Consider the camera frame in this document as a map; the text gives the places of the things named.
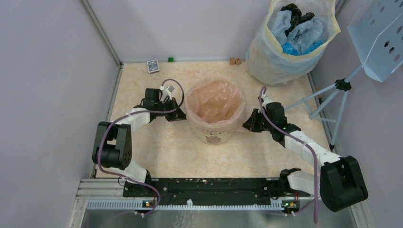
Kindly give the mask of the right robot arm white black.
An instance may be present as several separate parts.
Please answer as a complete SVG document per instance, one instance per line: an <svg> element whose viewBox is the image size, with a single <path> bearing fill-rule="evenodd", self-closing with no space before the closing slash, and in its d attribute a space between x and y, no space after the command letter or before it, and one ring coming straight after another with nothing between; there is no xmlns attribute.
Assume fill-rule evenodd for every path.
<svg viewBox="0 0 403 228"><path fill-rule="evenodd" d="M288 122L281 103L271 102L261 109L253 109L242 126L254 133L270 132L274 141L314 168L315 174L299 168L283 170L278 183L283 195L291 196L297 190L313 195L318 193L324 205L333 212L368 199L358 160L335 154L307 137L301 128Z"/></svg>

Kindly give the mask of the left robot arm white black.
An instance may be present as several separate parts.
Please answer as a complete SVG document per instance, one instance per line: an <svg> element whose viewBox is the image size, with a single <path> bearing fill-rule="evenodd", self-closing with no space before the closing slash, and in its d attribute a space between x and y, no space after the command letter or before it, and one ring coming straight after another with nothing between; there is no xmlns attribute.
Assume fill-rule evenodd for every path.
<svg viewBox="0 0 403 228"><path fill-rule="evenodd" d="M133 161L132 134L157 117L166 121L185 120L186 115L173 97L174 87L147 88L139 105L113 122L97 125L92 161L107 174L117 175L134 184L140 196L152 192L152 183L147 169Z"/></svg>

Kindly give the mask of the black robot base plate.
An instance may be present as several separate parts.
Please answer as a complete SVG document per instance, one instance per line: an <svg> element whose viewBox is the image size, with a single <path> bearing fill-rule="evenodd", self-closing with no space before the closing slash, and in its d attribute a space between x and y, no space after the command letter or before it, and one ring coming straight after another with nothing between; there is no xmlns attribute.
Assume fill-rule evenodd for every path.
<svg viewBox="0 0 403 228"><path fill-rule="evenodd" d="M192 200L196 206L268 205L282 197L307 197L308 193L286 188L279 178L151 178L146 185L124 184L123 197L150 198L161 206L183 205Z"/></svg>

